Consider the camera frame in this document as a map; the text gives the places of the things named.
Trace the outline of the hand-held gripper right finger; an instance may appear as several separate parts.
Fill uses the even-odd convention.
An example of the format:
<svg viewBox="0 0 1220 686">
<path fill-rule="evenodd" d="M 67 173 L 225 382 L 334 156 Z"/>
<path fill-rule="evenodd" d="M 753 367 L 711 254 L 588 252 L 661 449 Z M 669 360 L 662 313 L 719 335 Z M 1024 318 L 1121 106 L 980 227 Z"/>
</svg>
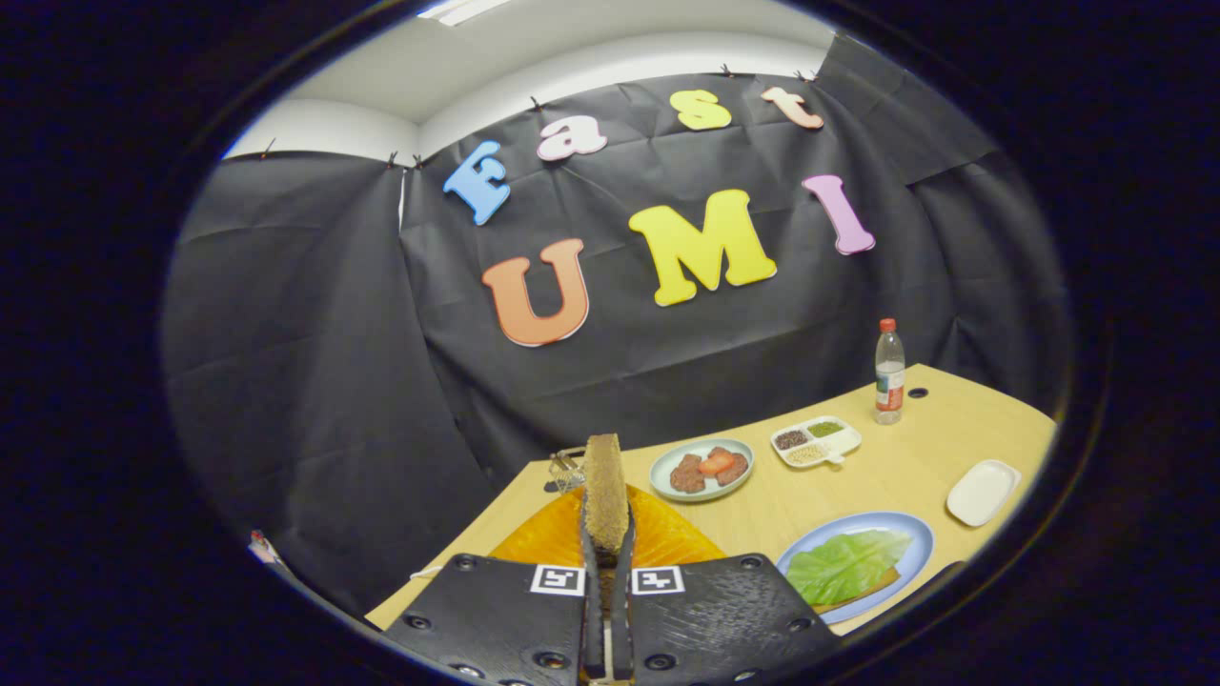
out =
<svg viewBox="0 0 1220 686">
<path fill-rule="evenodd" d="M 633 685 L 766 685 L 841 651 L 841 636 L 766 555 L 721 555 L 680 513 L 630 488 L 612 590 L 612 674 Z"/>
</svg>

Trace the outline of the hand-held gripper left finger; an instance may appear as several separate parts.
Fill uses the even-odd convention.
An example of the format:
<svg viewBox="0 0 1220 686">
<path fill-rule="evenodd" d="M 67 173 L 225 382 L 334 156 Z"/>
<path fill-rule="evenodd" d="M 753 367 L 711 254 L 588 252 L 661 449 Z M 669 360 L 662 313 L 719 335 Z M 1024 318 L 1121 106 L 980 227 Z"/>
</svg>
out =
<svg viewBox="0 0 1220 686">
<path fill-rule="evenodd" d="M 606 677 L 597 555 L 583 493 L 548 505 L 558 527 L 531 563 L 451 555 L 396 616 L 386 638 L 453 673 L 492 685 L 587 685 Z"/>
</svg>

